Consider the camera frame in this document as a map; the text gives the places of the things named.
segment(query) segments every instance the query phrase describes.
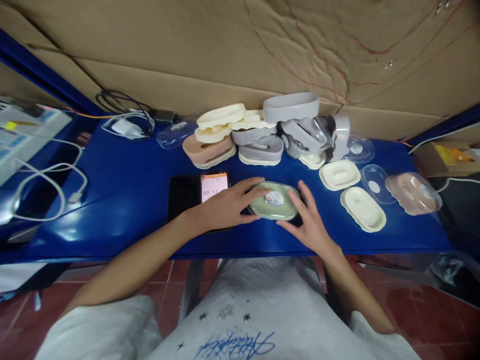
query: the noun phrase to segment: person's right hand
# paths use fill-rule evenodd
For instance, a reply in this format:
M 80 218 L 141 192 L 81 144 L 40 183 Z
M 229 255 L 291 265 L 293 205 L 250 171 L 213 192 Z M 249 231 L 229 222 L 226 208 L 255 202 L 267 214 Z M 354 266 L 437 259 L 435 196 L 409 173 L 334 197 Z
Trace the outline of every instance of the person's right hand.
M 300 240 L 307 248 L 316 252 L 320 257 L 329 257 L 332 253 L 336 253 L 339 247 L 330 238 L 325 229 L 322 218 L 317 210 L 314 196 L 308 186 L 300 180 L 298 182 L 298 188 L 306 205 L 291 189 L 288 190 L 288 195 L 298 209 L 303 225 L 296 227 L 282 220 L 276 223 Z

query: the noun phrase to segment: phone screen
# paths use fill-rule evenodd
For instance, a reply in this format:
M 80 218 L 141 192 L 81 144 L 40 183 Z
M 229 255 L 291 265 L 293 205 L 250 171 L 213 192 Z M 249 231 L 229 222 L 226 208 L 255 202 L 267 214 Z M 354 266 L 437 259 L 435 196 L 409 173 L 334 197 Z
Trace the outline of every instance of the phone screen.
M 213 195 L 229 188 L 229 176 L 226 171 L 204 172 L 200 179 L 201 202 L 206 202 Z

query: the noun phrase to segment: smartphone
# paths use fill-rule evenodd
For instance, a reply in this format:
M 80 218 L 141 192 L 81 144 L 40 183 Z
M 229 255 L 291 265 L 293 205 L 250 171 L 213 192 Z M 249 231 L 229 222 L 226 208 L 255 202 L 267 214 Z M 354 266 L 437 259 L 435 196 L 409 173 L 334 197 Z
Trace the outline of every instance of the smartphone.
M 227 171 L 208 171 L 200 175 L 200 198 L 204 203 L 212 196 L 230 187 Z
M 168 189 L 166 220 L 169 223 L 185 210 L 207 201 L 215 194 L 230 187 L 227 171 L 208 171 L 198 175 L 174 176 Z M 209 231 L 227 231 L 231 228 Z

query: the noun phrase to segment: cardboard box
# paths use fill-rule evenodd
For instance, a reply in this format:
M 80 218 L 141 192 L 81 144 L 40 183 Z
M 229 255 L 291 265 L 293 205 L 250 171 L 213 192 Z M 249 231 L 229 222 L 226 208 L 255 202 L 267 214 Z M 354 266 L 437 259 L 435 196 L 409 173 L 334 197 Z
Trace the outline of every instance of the cardboard box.
M 459 149 L 473 161 L 455 162 L 447 149 Z M 480 160 L 468 142 L 432 141 L 413 152 L 425 175 L 433 177 L 461 177 L 480 172 Z

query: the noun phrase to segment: pink container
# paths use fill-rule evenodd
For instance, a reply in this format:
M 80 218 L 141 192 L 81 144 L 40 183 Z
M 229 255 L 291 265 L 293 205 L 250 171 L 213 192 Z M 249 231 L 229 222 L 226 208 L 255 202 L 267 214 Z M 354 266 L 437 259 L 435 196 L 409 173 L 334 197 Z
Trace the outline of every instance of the pink container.
M 198 141 L 195 135 L 191 135 L 185 139 L 181 146 L 192 163 L 205 164 L 228 153 L 234 143 L 230 135 L 215 143 L 203 143 Z
M 410 215 L 435 213 L 443 205 L 440 195 L 416 172 L 389 176 L 385 186 Z

